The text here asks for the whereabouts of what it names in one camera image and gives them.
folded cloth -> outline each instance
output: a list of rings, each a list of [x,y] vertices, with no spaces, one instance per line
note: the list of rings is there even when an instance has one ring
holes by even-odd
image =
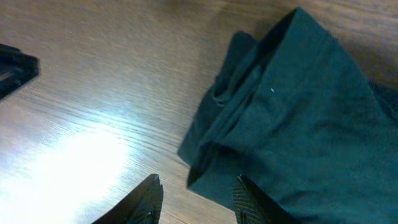
[[[237,33],[178,150],[188,188],[233,209],[244,174],[301,222],[397,222],[392,96],[301,8]]]

black device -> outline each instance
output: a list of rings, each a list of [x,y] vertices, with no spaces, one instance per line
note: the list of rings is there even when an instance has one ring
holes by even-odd
[[[156,224],[163,202],[159,175],[151,174],[93,224]]]
[[[39,60],[0,44],[0,99],[39,75]]]
[[[245,175],[236,179],[232,197],[238,224],[299,223]],[[159,175],[151,174],[93,224],[157,224],[162,202]]]

wooden table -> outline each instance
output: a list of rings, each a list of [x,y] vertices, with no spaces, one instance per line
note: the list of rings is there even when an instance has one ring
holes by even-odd
[[[0,102],[0,223],[91,223],[151,173],[161,223],[235,223],[185,188],[176,151],[232,34],[302,6],[398,86],[396,0],[2,0],[0,42],[41,76]]]

black object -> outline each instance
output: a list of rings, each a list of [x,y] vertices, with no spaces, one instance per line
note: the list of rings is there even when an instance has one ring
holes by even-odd
[[[233,198],[238,224],[299,223],[245,175],[238,176]]]
[[[0,99],[39,75],[39,60],[0,44]]]
[[[151,174],[93,224],[156,224],[163,202],[159,175]]]

dark green cloth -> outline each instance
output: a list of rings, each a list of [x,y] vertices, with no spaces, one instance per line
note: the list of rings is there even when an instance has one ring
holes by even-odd
[[[240,32],[178,151],[188,188],[233,209],[244,174],[305,223],[397,222],[391,96],[300,8],[258,43]]]

